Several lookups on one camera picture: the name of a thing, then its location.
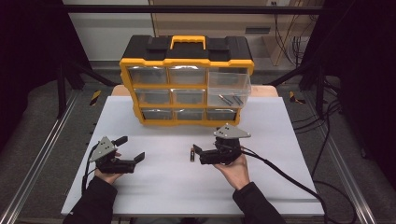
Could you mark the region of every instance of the gray mounting plate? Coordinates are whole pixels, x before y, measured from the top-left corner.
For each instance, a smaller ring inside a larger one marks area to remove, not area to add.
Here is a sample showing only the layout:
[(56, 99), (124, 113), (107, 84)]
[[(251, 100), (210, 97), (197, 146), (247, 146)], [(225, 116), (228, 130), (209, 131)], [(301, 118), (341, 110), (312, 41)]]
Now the gray mounting plate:
[(219, 128), (217, 131), (213, 133), (216, 137), (224, 138), (224, 139), (232, 139), (232, 138), (246, 138), (250, 137), (251, 134), (247, 133), (243, 130), (238, 129), (237, 127), (226, 123), (224, 126)]
[(114, 150), (116, 150), (116, 148), (113, 143), (105, 136), (98, 143), (95, 151), (92, 153), (90, 162), (96, 161)]

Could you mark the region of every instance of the gray floor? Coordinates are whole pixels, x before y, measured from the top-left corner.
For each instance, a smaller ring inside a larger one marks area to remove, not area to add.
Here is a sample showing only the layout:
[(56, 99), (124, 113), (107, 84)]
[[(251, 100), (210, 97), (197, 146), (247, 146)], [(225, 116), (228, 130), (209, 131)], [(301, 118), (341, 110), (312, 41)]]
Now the gray floor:
[[(105, 77), (120, 82), (120, 71), (99, 70)], [(281, 70), (261, 71), (251, 78), (252, 84), (262, 84), (286, 73)], [(60, 215), (66, 192), (70, 188), (82, 156), (91, 140), (95, 122), (98, 120), (106, 97), (112, 89), (95, 80), (84, 77), (87, 84), (78, 92), (78, 99), (54, 147), (45, 160), (32, 191), (19, 211), (17, 223), (60, 223)], [(313, 115), (309, 104), (291, 102), (290, 91), (297, 99), (308, 101), (311, 91), (298, 89), (298, 77), (276, 87), (284, 98), (290, 120), (306, 119)], [(90, 105), (95, 91), (102, 91), (95, 105)], [(335, 99), (326, 92), (325, 100)], [(18, 188), (28, 174), (31, 165), (43, 146), (56, 121), (57, 115), (56, 82), (39, 87), (29, 95), (29, 106), (12, 138), (0, 154), (0, 212), (3, 214), (11, 203)], [(301, 127), (306, 122), (293, 123)], [(307, 133), (297, 133), (297, 138), (304, 154), (306, 164), (312, 170), (318, 152), (323, 143), (320, 128)], [(360, 147), (349, 129), (342, 113), (331, 116), (331, 135), (338, 150), (353, 174), (361, 193), (374, 215), (376, 223), (396, 223), (396, 193), (378, 169), (376, 163), (361, 157)], [(334, 165), (329, 149), (326, 147), (314, 179), (328, 182), (343, 192), (344, 188), (339, 171)], [(329, 216), (343, 223), (348, 223), (352, 212), (348, 201), (339, 193), (322, 185), (317, 185), (319, 194), (324, 198)], [(287, 217), (288, 223), (322, 223), (319, 217)]]

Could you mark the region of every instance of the yellow and black tape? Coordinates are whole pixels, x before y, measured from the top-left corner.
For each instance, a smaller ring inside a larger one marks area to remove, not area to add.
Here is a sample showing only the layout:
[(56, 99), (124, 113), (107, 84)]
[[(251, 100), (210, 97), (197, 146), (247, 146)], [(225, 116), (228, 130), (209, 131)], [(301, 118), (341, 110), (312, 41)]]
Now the yellow and black tape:
[(96, 92), (93, 93), (93, 97), (91, 98), (90, 105), (95, 105), (96, 104), (96, 101), (99, 98), (100, 92), (101, 91), (96, 91)]
[(296, 97), (294, 96), (294, 92), (293, 91), (290, 91), (289, 92), (289, 96), (290, 96), (290, 101), (292, 102), (292, 103), (299, 103), (299, 104), (305, 104), (305, 100), (297, 100), (296, 99)]

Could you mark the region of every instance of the white table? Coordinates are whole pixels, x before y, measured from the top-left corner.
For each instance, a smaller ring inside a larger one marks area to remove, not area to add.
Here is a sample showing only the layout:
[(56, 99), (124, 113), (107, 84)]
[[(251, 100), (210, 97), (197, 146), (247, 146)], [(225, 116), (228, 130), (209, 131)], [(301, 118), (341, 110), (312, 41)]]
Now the white table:
[[(91, 148), (103, 136), (116, 140), (127, 135), (119, 147), (121, 159), (132, 160), (141, 152), (146, 158), (133, 174), (119, 178), (115, 216), (129, 217), (241, 217), (232, 199), (233, 188), (212, 165), (199, 156), (190, 162), (192, 144), (203, 150), (215, 148), (215, 128), (181, 125), (143, 126), (134, 116), (130, 96), (109, 96), (87, 153), (62, 209), (66, 215), (81, 196), (81, 178)], [(280, 97), (250, 97), (242, 109), (238, 128), (251, 133), (241, 145), (271, 161), (286, 174), (315, 191), (289, 115)], [(247, 156), (250, 179), (283, 216), (322, 216), (319, 201), (291, 184), (262, 161)]]

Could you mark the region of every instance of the hand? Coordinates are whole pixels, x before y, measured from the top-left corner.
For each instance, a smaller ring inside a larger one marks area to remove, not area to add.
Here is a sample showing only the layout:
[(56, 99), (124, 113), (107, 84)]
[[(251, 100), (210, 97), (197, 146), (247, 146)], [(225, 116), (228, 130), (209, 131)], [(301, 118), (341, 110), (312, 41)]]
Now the hand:
[[(119, 157), (121, 154), (116, 152), (116, 157)], [(113, 183), (123, 174), (104, 174), (102, 173), (99, 169), (95, 170), (95, 175), (103, 180), (105, 180), (107, 183), (110, 185), (113, 185)]]
[(250, 183), (248, 177), (248, 161), (245, 154), (240, 155), (229, 165), (214, 164), (214, 166), (221, 171), (228, 183), (237, 190), (240, 190)]

